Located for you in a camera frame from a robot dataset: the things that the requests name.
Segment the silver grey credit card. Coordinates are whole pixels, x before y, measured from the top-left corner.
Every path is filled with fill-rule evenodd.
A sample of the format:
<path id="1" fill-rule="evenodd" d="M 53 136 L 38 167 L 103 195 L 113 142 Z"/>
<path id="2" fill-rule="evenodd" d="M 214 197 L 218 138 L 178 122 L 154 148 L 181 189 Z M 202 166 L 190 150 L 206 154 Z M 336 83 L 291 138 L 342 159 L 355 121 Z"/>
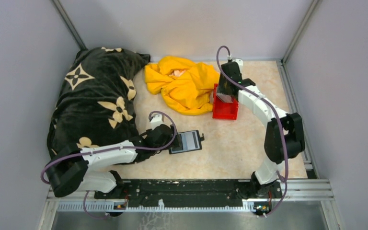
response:
<path id="1" fill-rule="evenodd" d="M 193 151 L 200 149 L 197 131 L 184 132 L 182 136 L 183 150 Z"/>

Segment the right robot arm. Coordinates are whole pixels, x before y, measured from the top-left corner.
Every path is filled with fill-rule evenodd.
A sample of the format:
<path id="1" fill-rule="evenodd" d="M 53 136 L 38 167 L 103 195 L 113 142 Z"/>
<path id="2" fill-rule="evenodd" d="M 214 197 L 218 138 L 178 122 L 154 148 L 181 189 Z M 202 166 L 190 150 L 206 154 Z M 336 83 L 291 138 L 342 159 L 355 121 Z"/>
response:
<path id="1" fill-rule="evenodd" d="M 251 79 L 243 79 L 235 60 L 221 64 L 216 96 L 224 103 L 238 102 L 247 107 L 266 128 L 266 158 L 251 175 L 251 193 L 264 197 L 289 159 L 305 150 L 302 117 L 272 103 Z"/>

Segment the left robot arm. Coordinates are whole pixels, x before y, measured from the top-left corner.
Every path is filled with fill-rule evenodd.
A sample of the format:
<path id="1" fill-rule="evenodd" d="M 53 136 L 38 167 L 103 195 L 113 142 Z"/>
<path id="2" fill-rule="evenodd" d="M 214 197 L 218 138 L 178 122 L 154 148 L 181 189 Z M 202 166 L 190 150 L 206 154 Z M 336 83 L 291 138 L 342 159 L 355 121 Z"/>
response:
<path id="1" fill-rule="evenodd" d="M 49 184 L 55 197 L 76 191 L 96 191 L 119 198 L 125 186 L 116 171 L 105 172 L 111 165 L 135 164 L 167 149 L 177 136 L 174 125 L 158 125 L 143 135 L 102 147 L 80 148 L 69 144 L 43 169 L 41 178 Z"/>

